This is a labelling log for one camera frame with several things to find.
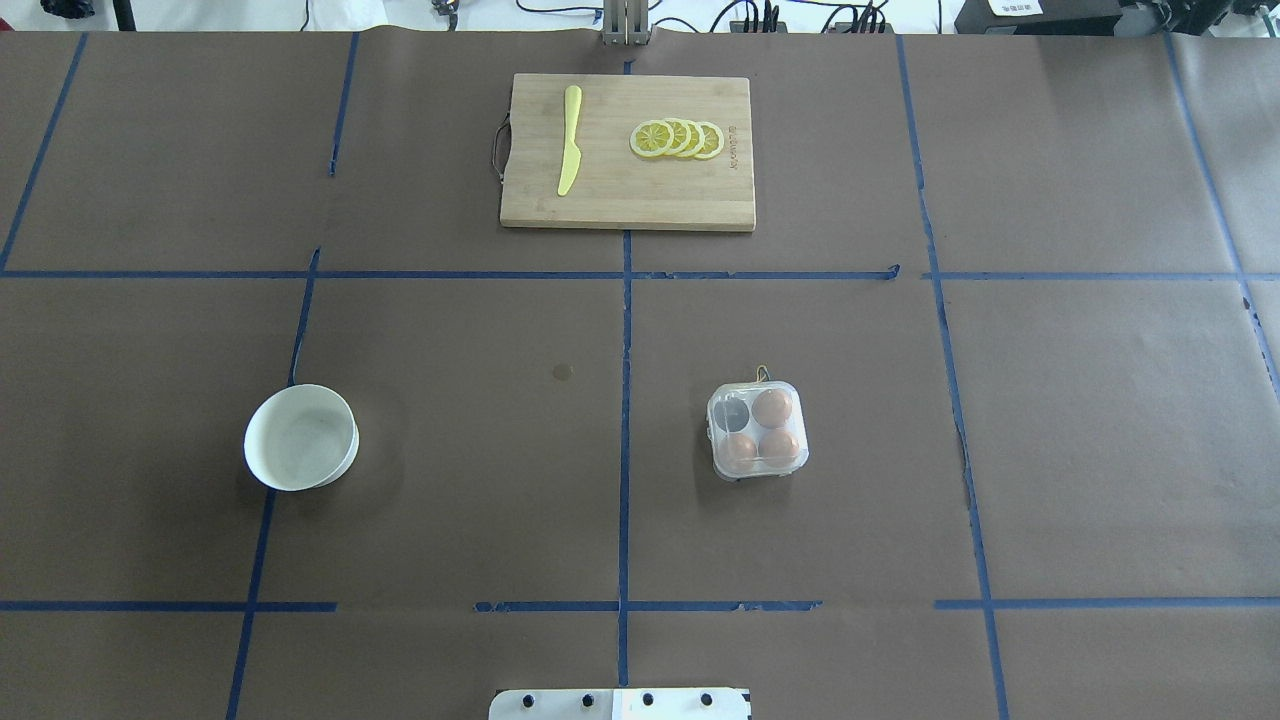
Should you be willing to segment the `clear plastic egg box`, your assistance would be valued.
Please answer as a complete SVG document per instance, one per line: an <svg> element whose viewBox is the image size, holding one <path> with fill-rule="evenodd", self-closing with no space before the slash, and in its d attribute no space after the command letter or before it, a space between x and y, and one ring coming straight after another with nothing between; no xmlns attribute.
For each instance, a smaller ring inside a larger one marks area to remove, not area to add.
<svg viewBox="0 0 1280 720"><path fill-rule="evenodd" d="M759 452L753 471L736 475L731 473L721 459L721 446L730 433L744 433L754 438L756 447L760 438L773 430L773 428L760 427L753 418L753 400L768 388L786 389L794 398L794 414L786 427L800 441L803 447L797 461L790 468L773 468L760 460ZM710 445L712 465L716 474L727 482L741 482L756 478L790 477L805 466L810 457L810 446L806 437L806 424L803 404L797 389L788 382L773 377L765 364L756 365L753 380L728 383L719 386L707 401L707 437Z"/></svg>

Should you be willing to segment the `brown egg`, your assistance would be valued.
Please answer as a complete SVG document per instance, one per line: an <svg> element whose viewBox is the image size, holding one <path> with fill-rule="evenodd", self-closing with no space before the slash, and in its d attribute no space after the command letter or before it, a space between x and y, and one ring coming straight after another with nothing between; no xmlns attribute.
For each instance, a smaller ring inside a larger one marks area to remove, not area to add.
<svg viewBox="0 0 1280 720"><path fill-rule="evenodd" d="M760 460L773 468L792 466L801 450L797 437L782 428L765 433L758 445Z"/></svg>
<svg viewBox="0 0 1280 720"><path fill-rule="evenodd" d="M786 427L794 414L792 395L781 388L763 389L751 402L751 415L764 428Z"/></svg>
<svg viewBox="0 0 1280 720"><path fill-rule="evenodd" d="M723 465L733 474L753 471L758 459L758 447L753 437L744 433L730 433L721 446Z"/></svg>

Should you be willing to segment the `brown egg front in box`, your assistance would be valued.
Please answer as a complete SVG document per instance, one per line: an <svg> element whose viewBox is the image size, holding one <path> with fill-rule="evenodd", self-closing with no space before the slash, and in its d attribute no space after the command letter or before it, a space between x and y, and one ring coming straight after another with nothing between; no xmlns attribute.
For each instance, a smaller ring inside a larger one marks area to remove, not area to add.
<svg viewBox="0 0 1280 720"><path fill-rule="evenodd" d="M786 427L794 414L792 395L781 388L763 389L751 402L751 415L764 428Z"/></svg>

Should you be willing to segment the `black box on bench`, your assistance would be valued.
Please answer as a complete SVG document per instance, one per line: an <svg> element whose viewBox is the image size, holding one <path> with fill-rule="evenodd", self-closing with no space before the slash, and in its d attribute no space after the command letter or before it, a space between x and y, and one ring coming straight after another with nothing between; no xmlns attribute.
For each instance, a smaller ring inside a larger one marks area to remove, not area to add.
<svg viewBox="0 0 1280 720"><path fill-rule="evenodd" d="M965 1L957 35L1110 36L1123 17L1120 1Z"/></svg>

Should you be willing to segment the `bamboo cutting board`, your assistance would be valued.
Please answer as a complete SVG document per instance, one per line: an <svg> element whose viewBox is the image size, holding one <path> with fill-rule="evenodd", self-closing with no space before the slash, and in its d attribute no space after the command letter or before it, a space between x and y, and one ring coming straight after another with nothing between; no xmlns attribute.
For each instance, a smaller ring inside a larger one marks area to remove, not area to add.
<svg viewBox="0 0 1280 720"><path fill-rule="evenodd" d="M564 88L582 88L572 190L557 196ZM639 158L649 120L710 122L714 159ZM511 228L750 232L756 225L751 86L742 77L518 73L509 105L500 223Z"/></svg>

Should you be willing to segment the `yellow plastic knife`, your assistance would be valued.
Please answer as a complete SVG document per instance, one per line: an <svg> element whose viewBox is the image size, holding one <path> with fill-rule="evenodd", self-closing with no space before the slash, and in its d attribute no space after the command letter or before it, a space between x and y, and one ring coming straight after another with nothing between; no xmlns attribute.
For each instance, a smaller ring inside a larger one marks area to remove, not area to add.
<svg viewBox="0 0 1280 720"><path fill-rule="evenodd" d="M579 176L582 152L577 145L577 129L582 106L582 88L570 85L564 88L563 96L563 145L559 179L557 183L557 196L564 197L570 193Z"/></svg>

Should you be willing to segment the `lemon slice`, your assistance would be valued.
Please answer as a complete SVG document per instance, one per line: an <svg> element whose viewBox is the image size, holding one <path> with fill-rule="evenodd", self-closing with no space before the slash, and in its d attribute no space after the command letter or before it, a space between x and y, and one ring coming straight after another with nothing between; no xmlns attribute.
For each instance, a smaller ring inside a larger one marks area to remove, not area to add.
<svg viewBox="0 0 1280 720"><path fill-rule="evenodd" d="M663 122L671 128L671 143L664 155L685 158L698 138L696 129L681 118L664 118Z"/></svg>
<svg viewBox="0 0 1280 720"><path fill-rule="evenodd" d="M666 120L649 120L636 126L630 135L628 145L639 158L662 158L675 146L676 133Z"/></svg>
<svg viewBox="0 0 1280 720"><path fill-rule="evenodd" d="M701 142L692 155L698 160L710 160L717 158L724 147L724 133L722 128L710 122L699 122Z"/></svg>
<svg viewBox="0 0 1280 720"><path fill-rule="evenodd" d="M705 131L700 122L696 120L681 120L685 136L678 150L675 152L677 158L695 158L705 142Z"/></svg>

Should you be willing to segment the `white ceramic bowl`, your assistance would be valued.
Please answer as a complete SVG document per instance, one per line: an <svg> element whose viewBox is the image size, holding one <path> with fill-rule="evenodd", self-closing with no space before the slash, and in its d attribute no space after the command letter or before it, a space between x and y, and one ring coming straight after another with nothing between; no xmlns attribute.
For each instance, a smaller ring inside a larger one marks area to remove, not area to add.
<svg viewBox="0 0 1280 720"><path fill-rule="evenodd" d="M301 492L338 480L355 464L360 428L349 404L317 384L284 388L265 400L244 429L250 473L270 489Z"/></svg>

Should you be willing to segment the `aluminium frame post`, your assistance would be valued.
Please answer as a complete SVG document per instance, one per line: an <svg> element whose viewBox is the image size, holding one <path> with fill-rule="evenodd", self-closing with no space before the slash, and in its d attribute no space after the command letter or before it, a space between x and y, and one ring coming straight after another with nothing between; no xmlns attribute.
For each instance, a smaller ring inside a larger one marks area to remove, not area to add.
<svg viewBox="0 0 1280 720"><path fill-rule="evenodd" d="M604 0L602 3L602 41L605 46L643 46L652 38L650 3L643 0Z"/></svg>

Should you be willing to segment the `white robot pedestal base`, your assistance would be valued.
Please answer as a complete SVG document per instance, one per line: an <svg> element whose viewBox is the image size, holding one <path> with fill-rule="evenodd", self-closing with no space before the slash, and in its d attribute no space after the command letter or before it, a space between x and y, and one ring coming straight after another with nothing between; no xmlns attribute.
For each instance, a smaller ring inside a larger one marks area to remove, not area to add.
<svg viewBox="0 0 1280 720"><path fill-rule="evenodd" d="M751 719L748 689L732 687L509 689L489 719Z"/></svg>

